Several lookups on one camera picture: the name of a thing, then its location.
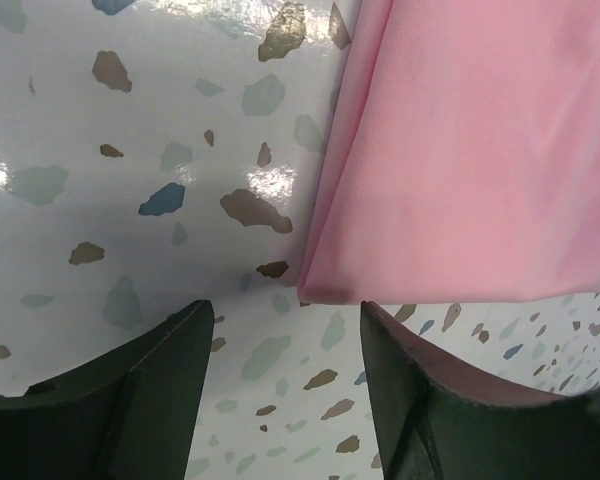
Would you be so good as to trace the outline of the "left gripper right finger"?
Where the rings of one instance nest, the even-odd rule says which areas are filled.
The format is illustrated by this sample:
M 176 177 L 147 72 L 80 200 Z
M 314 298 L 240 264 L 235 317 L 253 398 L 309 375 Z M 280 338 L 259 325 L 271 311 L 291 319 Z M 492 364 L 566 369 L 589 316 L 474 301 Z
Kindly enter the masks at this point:
M 483 371 L 373 302 L 360 311 L 386 479 L 600 479 L 600 387 L 575 396 Z

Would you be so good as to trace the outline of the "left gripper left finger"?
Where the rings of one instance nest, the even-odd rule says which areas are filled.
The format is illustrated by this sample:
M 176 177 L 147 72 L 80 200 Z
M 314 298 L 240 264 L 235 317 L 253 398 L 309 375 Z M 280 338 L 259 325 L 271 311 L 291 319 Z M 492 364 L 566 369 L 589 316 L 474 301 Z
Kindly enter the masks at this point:
M 0 396 L 0 479 L 182 479 L 211 353 L 198 300 L 20 397 Z

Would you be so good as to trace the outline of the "pink t shirt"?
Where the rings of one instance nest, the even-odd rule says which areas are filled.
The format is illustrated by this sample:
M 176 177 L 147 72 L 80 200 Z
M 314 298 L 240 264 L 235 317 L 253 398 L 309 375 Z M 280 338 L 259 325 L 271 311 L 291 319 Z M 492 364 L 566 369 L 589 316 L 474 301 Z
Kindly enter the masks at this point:
M 600 1 L 363 2 L 297 292 L 600 292 Z

